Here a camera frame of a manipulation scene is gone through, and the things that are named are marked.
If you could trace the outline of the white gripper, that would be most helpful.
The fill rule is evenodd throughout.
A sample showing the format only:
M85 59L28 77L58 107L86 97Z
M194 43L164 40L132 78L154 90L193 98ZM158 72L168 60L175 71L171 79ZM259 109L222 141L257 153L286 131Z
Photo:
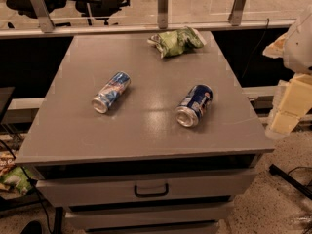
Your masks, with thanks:
M288 34L284 33L265 47L262 54L277 59L284 56L284 45ZM268 115L265 134L271 139L287 137L303 117L312 108L312 76L296 74L289 81L279 105L279 112L272 109Z

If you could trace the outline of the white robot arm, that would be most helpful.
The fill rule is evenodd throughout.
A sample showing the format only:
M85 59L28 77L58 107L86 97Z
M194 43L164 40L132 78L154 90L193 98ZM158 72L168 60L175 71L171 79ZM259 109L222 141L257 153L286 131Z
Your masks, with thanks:
M312 109L312 6L309 5L289 30L268 45L262 54L282 58L294 76L280 80L273 97L265 134L281 139L290 134Z

